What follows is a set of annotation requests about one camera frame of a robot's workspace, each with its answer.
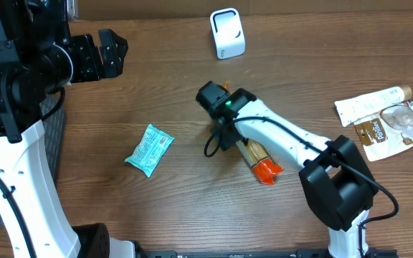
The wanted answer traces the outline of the teal snack packet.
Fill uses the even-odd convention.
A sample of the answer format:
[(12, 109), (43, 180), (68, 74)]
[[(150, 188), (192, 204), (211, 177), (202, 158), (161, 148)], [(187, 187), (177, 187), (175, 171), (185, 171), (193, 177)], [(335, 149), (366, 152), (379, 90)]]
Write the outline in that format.
[(174, 137), (149, 124), (140, 143), (125, 162), (140, 169), (150, 178), (174, 140)]

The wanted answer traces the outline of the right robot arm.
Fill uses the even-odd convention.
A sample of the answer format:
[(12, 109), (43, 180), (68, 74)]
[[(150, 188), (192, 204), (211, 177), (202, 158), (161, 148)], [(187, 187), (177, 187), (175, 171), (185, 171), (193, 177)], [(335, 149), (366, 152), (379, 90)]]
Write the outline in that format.
[(353, 141), (343, 135), (330, 140), (299, 128), (242, 88), (230, 93), (209, 81), (196, 101), (214, 121), (212, 137), (219, 148), (256, 141), (299, 170), (311, 211), (328, 227), (331, 257), (368, 254), (362, 223), (378, 189)]

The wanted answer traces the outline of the beige clear food pouch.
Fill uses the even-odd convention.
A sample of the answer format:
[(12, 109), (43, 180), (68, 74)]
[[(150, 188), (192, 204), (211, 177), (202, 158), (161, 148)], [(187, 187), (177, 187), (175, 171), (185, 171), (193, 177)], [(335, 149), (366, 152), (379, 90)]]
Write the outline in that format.
[(369, 161), (413, 147), (413, 99), (384, 108), (354, 123)]

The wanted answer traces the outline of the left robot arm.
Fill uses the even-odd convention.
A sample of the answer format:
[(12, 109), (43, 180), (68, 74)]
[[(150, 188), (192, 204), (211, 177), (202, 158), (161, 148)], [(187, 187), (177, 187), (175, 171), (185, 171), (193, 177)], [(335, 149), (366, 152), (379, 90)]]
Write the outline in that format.
[(66, 1), (0, 1), (0, 216), (15, 257), (135, 257), (102, 223), (72, 226), (47, 162), (41, 102), (121, 75), (127, 41), (72, 36)]

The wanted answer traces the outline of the white tube gold cap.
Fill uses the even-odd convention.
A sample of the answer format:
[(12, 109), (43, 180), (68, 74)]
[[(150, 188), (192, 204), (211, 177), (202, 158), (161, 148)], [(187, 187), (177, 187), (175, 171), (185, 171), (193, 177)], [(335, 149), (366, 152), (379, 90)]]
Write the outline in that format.
[(403, 85), (359, 95), (346, 100), (335, 101), (334, 104), (342, 126), (346, 127), (368, 115), (411, 98), (411, 87)]

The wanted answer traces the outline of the orange spaghetti pack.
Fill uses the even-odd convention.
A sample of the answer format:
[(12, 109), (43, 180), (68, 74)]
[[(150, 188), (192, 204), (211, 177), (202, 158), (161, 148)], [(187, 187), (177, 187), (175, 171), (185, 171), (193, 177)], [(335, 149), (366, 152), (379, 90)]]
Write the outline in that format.
[(246, 164), (260, 183), (273, 185), (275, 177), (284, 171), (279, 164), (274, 162), (265, 147), (257, 141), (243, 139), (237, 141), (236, 145)]

